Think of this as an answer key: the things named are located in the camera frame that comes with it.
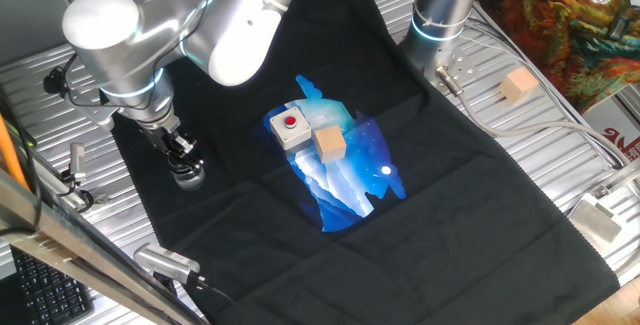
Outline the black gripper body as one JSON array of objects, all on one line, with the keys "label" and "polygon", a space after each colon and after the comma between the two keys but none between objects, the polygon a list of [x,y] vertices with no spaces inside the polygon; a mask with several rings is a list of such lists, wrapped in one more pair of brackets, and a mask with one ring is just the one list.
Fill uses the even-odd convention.
[{"label": "black gripper body", "polygon": [[170,132],[165,128],[157,128],[157,129],[145,129],[144,135],[147,139],[152,143],[152,145],[159,150],[159,146],[166,146],[167,148],[171,147],[171,134],[174,132],[179,132],[175,130]]}]

